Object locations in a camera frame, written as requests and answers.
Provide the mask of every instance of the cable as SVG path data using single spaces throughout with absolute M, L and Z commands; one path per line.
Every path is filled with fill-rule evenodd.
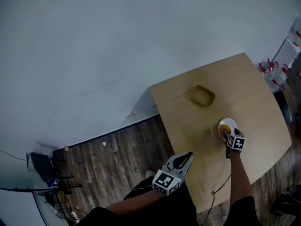
M 76 210 L 83 212 L 87 216 L 87 213 L 85 211 L 80 210 L 80 209 L 76 209 Z
M 10 156 L 12 156 L 12 157 L 14 157 L 14 158 L 16 158 L 16 159 L 19 159 L 19 160 L 22 160 L 22 161 L 27 161 L 27 160 L 22 159 L 22 158 L 17 158 L 17 157 L 15 157 L 15 156 L 13 156 L 13 155 L 11 155 L 11 154 L 9 154 L 9 153 L 6 153 L 5 151 L 0 150 L 0 152 L 3 152 L 3 153 L 5 153 L 5 154 L 7 154 L 7 155 L 10 155 Z
M 215 194 L 216 194 L 218 191 L 220 191 L 220 190 L 226 185 L 226 183 L 228 182 L 228 180 L 230 179 L 230 177 L 231 177 L 231 174 L 230 174 L 230 176 L 227 178 L 227 180 L 221 185 L 221 187 L 220 187 L 219 189 L 217 189 L 216 191 L 212 191 L 212 192 L 210 193 L 210 194 L 213 195 L 213 201 L 212 201 L 211 207 L 210 207 L 210 209 L 209 209 L 209 211 L 208 211 L 207 217 L 206 217 L 206 219 L 204 220 L 202 226 L 207 222 L 209 213 L 210 213 L 210 211 L 211 211 L 211 209 L 212 209 L 212 207 L 213 207 L 214 201 L 215 201 Z

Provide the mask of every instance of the white sneaker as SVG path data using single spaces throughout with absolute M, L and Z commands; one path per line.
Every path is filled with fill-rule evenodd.
M 153 170 L 148 170 L 145 174 L 145 179 L 148 179 L 149 177 L 154 177 L 156 174 Z

